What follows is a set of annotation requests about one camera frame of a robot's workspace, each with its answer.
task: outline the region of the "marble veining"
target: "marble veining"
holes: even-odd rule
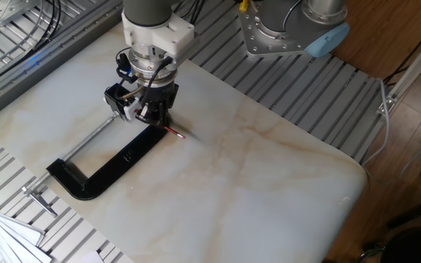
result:
[[[0,112],[36,176],[111,115],[121,25]],[[365,185],[359,164],[186,61],[168,134],[100,197],[48,187],[136,263],[319,263]],[[73,162],[91,174],[145,125],[115,121]]]

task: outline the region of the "wooden floor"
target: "wooden floor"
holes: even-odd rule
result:
[[[421,76],[415,81],[391,117],[390,138],[385,150],[367,164],[378,180],[399,176],[403,167],[421,148]],[[378,136],[371,152],[383,143],[385,129]],[[421,226],[421,218],[394,231],[385,223],[393,216],[421,203],[421,154],[400,180],[378,184],[369,180],[362,196],[347,218],[327,259],[337,263],[355,262],[368,241],[388,240],[399,231]],[[379,257],[365,262],[379,262]]]
[[[421,0],[346,0],[346,5],[351,31],[334,55],[385,78],[421,40]]]

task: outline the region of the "metal grating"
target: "metal grating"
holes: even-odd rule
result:
[[[190,6],[191,0],[186,1],[178,14]],[[233,0],[207,1],[195,28],[201,42],[191,61],[361,162],[384,124],[376,113],[381,96],[374,79],[332,56],[248,57]],[[49,63],[50,58],[39,58],[44,60]],[[132,262],[49,189],[42,195],[59,214],[56,219],[25,198],[20,188],[32,180],[34,176],[0,146],[0,213],[44,229],[42,249],[53,262],[77,262],[90,250],[97,250],[105,262]]]
[[[106,263],[132,261],[107,238],[84,221],[63,200],[47,188],[42,196],[59,214],[52,218],[20,188],[35,177],[0,146],[0,213],[45,230],[41,249],[53,258],[52,263],[77,263],[89,251],[98,251]]]
[[[59,30],[96,4],[96,0],[61,0]],[[30,51],[45,32],[52,14],[52,2],[40,0],[35,7],[0,27],[0,71],[12,61],[15,63]]]

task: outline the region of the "metal mounting plate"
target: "metal mounting plate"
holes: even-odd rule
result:
[[[0,0],[0,27],[8,24],[16,17],[39,4],[39,0]]]
[[[305,47],[293,39],[288,37],[274,39],[264,35],[258,29],[260,24],[257,22],[256,16],[257,10],[261,6],[262,3],[258,2],[256,5],[250,6],[246,12],[238,11],[248,54],[253,57],[277,57],[306,53]]]

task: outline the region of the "marble table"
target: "marble table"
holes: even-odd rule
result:
[[[121,25],[0,112],[0,144],[36,176],[111,116]],[[362,167],[190,61],[174,128],[100,197],[48,187],[135,263],[320,263],[359,197]],[[72,161],[92,174],[145,128],[115,121]]]

